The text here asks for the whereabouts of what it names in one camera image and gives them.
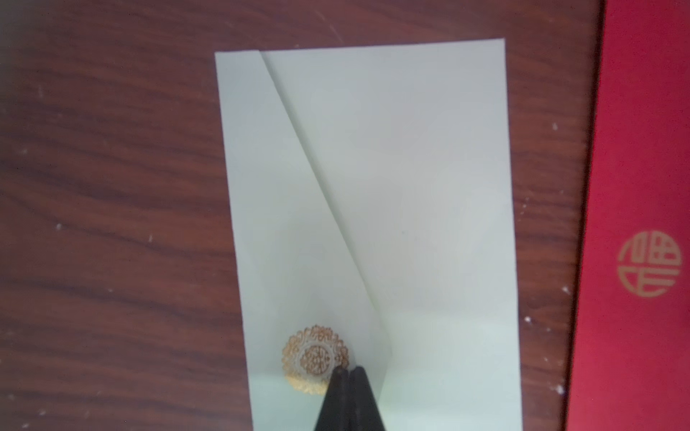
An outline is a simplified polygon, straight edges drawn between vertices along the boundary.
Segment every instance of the wood grain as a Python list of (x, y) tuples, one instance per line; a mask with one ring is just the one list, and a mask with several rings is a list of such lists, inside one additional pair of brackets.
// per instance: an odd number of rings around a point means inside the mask
[(524, 429), (561, 429), (599, 1), (6, 1), (0, 15), (2, 430), (251, 429), (214, 51), (493, 37)]

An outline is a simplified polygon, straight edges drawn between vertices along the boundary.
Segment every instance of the black tweezers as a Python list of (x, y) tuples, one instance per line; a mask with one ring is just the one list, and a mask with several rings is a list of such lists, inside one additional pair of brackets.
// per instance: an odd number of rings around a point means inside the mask
[(333, 370), (314, 431), (385, 431), (362, 367)]

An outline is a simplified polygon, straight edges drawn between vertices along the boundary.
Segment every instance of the gold circular symbol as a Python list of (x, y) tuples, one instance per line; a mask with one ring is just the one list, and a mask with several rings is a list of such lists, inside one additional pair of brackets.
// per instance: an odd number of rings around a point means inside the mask
[(283, 349), (283, 371), (293, 388), (307, 394), (326, 394), (331, 373), (347, 368), (345, 343), (330, 328), (314, 325), (290, 337)]
[(658, 230), (635, 234), (618, 253), (618, 278), (640, 297), (653, 298), (668, 292), (680, 274), (680, 248)]

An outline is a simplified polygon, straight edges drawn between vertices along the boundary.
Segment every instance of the round gold seal sticker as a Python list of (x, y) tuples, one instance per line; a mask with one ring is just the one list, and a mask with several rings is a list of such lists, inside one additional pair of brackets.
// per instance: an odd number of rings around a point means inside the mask
[(618, 253), (618, 278), (630, 293), (654, 298), (676, 284), (681, 263), (680, 248), (669, 235), (639, 232)]
[(306, 394), (326, 394), (331, 373), (347, 368), (345, 343), (330, 328), (314, 325), (290, 337), (283, 349), (283, 371), (293, 388)]

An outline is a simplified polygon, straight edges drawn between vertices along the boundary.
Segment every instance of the ornate gold emblem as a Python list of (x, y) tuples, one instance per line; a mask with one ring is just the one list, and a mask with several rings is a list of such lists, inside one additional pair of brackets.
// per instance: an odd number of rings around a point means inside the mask
[(640, 232), (626, 241), (618, 253), (618, 262), (618, 278), (623, 286), (644, 298), (666, 293), (676, 283), (682, 263), (678, 244), (657, 230)]
[(339, 365), (347, 368), (350, 357), (345, 343), (330, 328), (305, 328), (291, 336), (283, 349), (285, 378), (307, 394), (326, 394), (331, 373)]

